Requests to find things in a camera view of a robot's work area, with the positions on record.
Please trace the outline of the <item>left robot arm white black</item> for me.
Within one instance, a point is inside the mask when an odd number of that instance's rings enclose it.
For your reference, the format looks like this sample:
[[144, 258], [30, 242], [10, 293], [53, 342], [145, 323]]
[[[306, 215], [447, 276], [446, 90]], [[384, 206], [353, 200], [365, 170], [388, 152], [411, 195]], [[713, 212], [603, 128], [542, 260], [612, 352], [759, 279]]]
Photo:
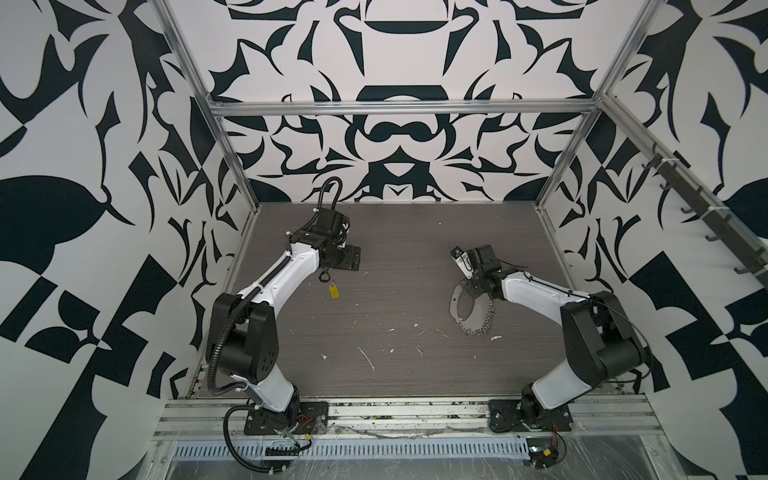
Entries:
[[298, 387], [278, 367], [277, 317], [311, 275], [338, 296], [332, 270], [357, 271], [361, 249], [347, 243], [349, 217], [316, 207], [310, 221], [287, 234], [282, 256], [249, 286], [214, 302], [206, 345], [206, 388], [214, 396], [237, 390], [246, 405], [246, 430], [287, 430], [301, 415]]

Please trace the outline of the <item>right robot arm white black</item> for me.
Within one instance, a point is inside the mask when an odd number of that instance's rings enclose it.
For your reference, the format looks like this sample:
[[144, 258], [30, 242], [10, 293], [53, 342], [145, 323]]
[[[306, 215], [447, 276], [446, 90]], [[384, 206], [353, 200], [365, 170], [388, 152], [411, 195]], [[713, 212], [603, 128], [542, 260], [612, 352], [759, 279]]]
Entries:
[[562, 362], [526, 385], [519, 399], [489, 402], [492, 432], [567, 430], [573, 400], [650, 363], [648, 342], [614, 294], [590, 294], [541, 280], [500, 260], [489, 245], [468, 251], [455, 247], [451, 257], [463, 278], [449, 312], [465, 333], [487, 333], [495, 301], [505, 301], [553, 321], [563, 334]]

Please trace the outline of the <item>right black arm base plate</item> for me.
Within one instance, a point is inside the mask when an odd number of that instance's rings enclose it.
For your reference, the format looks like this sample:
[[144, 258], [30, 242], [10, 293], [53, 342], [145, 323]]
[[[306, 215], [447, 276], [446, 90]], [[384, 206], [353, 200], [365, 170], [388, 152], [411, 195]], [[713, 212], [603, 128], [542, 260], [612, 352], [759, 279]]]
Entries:
[[488, 427], [493, 433], [559, 431], [570, 432], [572, 415], [567, 405], [553, 410], [528, 398], [492, 399], [488, 402]]

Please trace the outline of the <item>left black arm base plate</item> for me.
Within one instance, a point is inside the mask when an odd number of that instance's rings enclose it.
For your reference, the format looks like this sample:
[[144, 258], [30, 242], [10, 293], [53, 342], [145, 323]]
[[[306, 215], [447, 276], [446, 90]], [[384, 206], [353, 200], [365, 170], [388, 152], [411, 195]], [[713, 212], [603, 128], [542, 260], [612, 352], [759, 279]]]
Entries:
[[283, 430], [299, 435], [311, 434], [326, 425], [328, 415], [328, 402], [293, 402], [283, 412], [261, 406], [252, 407], [246, 416], [244, 434], [266, 436]]

